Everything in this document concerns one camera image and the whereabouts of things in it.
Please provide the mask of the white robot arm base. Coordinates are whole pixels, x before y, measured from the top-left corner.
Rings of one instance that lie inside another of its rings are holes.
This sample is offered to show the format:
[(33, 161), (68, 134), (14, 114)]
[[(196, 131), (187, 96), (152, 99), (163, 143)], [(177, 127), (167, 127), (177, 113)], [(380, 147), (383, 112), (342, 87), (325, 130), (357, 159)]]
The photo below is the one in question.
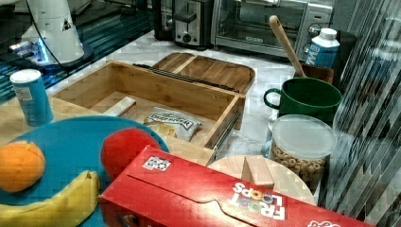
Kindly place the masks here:
[(83, 43), (71, 16), (68, 0), (26, 0), (32, 25), (9, 51), (37, 67), (74, 67), (93, 56)]

